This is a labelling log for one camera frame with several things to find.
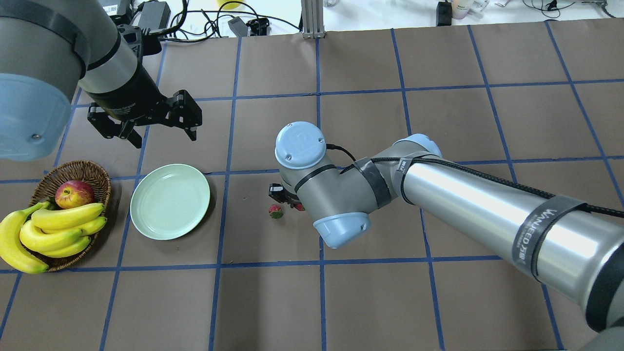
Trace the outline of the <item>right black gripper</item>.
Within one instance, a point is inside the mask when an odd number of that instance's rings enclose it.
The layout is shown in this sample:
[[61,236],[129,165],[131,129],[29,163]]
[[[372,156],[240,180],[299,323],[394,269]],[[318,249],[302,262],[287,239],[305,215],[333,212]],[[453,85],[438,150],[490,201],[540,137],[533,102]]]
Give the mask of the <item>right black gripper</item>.
[[272,200],[287,204],[290,208],[294,208],[300,204],[298,196],[288,191],[287,187],[279,183],[271,183],[269,185],[268,195]]

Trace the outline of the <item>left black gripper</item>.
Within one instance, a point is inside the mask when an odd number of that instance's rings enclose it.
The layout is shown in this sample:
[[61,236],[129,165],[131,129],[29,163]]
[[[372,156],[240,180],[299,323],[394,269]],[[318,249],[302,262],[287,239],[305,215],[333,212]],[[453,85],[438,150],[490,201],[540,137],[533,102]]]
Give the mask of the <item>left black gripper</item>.
[[203,124],[201,108],[188,91],[179,90],[166,98],[147,71],[136,71],[113,91],[88,91],[88,95],[102,107],[88,109],[88,121],[96,131],[104,138],[126,140],[137,149],[142,147],[142,137],[134,122],[156,122],[166,117],[166,126],[183,130],[191,141],[197,140],[197,129]]

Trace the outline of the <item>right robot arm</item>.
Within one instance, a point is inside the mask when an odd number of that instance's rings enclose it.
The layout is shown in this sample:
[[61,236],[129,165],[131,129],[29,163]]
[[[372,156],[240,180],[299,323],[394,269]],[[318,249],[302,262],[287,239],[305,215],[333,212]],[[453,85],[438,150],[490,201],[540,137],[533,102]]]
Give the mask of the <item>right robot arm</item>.
[[578,304],[594,331],[623,326],[624,230],[603,218],[621,218],[621,211],[448,161],[424,134],[343,170],[330,160],[329,148],[314,124],[287,124],[274,147],[282,182],[270,191],[278,202],[303,205],[328,247],[365,233],[369,215],[398,198]]

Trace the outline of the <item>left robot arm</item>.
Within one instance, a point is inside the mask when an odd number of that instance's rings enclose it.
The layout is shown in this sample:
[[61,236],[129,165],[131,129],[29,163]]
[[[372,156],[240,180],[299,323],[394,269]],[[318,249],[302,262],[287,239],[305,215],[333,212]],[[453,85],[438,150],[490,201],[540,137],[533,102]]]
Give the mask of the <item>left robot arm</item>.
[[142,64],[177,26],[118,26],[96,0],[3,0],[0,15],[1,158],[48,156],[77,87],[93,100],[87,118],[103,138],[141,148],[135,128],[160,124],[197,139],[197,102],[185,90],[163,95]]

